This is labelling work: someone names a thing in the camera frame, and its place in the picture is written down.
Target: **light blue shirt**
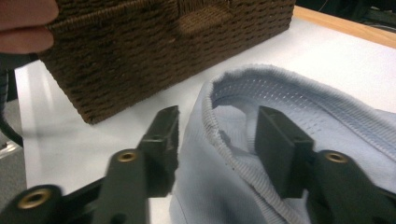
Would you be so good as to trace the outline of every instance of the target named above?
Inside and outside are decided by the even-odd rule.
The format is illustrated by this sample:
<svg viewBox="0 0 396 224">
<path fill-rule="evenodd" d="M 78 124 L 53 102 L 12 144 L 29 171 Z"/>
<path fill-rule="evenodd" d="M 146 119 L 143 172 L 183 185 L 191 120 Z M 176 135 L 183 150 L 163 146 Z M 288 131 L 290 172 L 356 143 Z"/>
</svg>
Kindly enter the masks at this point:
<svg viewBox="0 0 396 224">
<path fill-rule="evenodd" d="M 396 116 L 281 68 L 246 67 L 200 92 L 179 153 L 173 223 L 309 223 L 304 198 L 280 199 L 255 154 L 260 105 L 292 119 L 315 151 L 347 154 L 396 192 Z"/>
</svg>

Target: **metal grommet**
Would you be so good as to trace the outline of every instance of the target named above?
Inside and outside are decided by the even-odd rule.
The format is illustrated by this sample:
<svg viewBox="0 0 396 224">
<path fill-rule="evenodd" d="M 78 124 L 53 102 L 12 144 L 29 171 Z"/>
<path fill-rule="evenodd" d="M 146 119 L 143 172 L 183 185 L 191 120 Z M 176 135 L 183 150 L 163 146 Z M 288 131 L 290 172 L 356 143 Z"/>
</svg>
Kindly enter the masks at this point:
<svg viewBox="0 0 396 224">
<path fill-rule="evenodd" d="M 119 155 L 119 161 L 134 161 L 136 157 L 134 152 L 124 152 Z"/>
<path fill-rule="evenodd" d="M 37 189 L 24 196 L 18 203 L 20 209 L 35 208 L 50 198 L 49 189 Z"/>
<path fill-rule="evenodd" d="M 339 153 L 330 152 L 327 153 L 325 156 L 329 161 L 340 162 L 340 163 L 347 162 L 347 158 Z"/>
</svg>

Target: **black clamp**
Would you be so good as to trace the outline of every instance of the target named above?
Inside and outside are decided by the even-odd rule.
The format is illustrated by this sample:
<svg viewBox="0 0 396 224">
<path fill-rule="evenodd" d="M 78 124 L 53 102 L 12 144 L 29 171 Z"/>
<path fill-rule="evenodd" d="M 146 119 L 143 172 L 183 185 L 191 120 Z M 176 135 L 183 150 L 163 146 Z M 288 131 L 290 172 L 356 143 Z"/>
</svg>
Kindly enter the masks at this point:
<svg viewBox="0 0 396 224">
<path fill-rule="evenodd" d="M 395 224 L 396 195 L 376 187 L 347 155 L 314 141 L 280 111 L 262 106 L 256 152 L 281 198 L 301 198 L 312 224 Z"/>
<path fill-rule="evenodd" d="M 146 224 L 148 198 L 165 197 L 175 182 L 178 110 L 161 110 L 136 149 L 112 156 L 106 176 L 69 195 L 44 185 L 18 195 L 1 224 Z"/>
</svg>

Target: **wooden table edge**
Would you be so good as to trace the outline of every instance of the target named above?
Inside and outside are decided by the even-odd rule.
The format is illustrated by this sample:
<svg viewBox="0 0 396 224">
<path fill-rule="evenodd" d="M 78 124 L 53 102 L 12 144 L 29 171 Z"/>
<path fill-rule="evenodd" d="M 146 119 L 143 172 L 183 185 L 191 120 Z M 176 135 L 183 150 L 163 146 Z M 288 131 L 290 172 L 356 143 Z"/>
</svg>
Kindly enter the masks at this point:
<svg viewBox="0 0 396 224">
<path fill-rule="evenodd" d="M 354 21 L 347 21 L 297 6 L 294 8 L 293 16 L 305 21 L 311 21 L 315 24 L 342 32 L 347 35 L 353 35 L 396 49 L 396 34 L 392 32 L 380 30 Z"/>
</svg>

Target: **wicker basket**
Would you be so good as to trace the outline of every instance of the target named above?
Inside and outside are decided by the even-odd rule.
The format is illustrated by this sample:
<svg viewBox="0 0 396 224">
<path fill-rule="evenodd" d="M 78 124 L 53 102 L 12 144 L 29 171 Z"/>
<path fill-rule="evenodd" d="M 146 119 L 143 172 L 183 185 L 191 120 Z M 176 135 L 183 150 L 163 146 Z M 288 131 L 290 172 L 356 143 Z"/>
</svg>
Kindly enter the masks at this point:
<svg viewBox="0 0 396 224">
<path fill-rule="evenodd" d="M 96 123 L 289 28 L 295 0 L 58 0 L 39 55 Z"/>
</svg>

